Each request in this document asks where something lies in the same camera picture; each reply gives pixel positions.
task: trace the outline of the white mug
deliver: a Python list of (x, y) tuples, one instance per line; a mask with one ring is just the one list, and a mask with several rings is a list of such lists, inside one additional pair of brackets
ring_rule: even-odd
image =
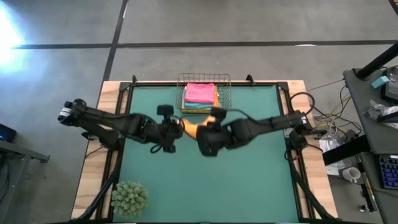
[(356, 180), (361, 177), (361, 172), (355, 167), (350, 167), (343, 170), (343, 177), (351, 183), (356, 184)]

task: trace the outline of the succulent plant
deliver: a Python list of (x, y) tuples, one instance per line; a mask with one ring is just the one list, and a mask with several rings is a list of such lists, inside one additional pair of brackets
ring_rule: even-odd
[(147, 199), (148, 191), (140, 183), (120, 182), (112, 192), (111, 205), (123, 218), (132, 218), (141, 214)]

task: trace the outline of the wire basket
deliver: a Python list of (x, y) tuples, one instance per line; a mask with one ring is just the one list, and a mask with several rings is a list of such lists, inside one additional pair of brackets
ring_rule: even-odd
[(209, 113), (207, 109), (184, 108), (184, 89), (187, 83), (212, 83), (218, 92), (219, 107), (231, 109), (231, 77), (228, 74), (206, 74), (206, 73), (181, 73), (177, 80), (177, 97), (175, 107), (182, 113)]

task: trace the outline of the concrete floor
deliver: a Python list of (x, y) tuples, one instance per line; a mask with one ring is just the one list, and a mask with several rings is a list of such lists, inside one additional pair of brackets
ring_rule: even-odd
[[(111, 43), (122, 0), (0, 1), (0, 44)], [(119, 43), (188, 41), (387, 40), (398, 36), (387, 0), (130, 0)], [(175, 80), (180, 72), (228, 73), (233, 79), (301, 79), (307, 88), (342, 79), (388, 45), (118, 49), (110, 80)], [(19, 193), (11, 223), (70, 218), (87, 141), (56, 117), (65, 100), (95, 106), (109, 49), (2, 50), (0, 123), (16, 129), (17, 144), (51, 154), (32, 162), (32, 178)], [(340, 100), (343, 82), (314, 90), (327, 112)], [(343, 114), (359, 122), (352, 103)], [(380, 223), (358, 210), (357, 186), (331, 180), (339, 217)]]

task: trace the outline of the green table surface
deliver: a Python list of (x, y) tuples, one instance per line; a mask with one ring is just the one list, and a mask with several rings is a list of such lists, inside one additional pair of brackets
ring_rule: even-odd
[[(231, 87), (232, 106), (260, 119), (280, 115), (276, 86)], [(176, 87), (134, 87), (131, 113), (157, 122), (157, 105), (175, 104)], [(177, 116), (191, 122), (206, 115)], [(228, 112), (225, 123), (244, 117)], [(298, 222), (282, 131), (258, 136), (239, 149), (203, 157), (197, 142), (184, 135), (177, 152), (151, 154), (153, 144), (126, 140), (120, 181), (141, 183), (149, 192), (141, 216), (114, 222)]]

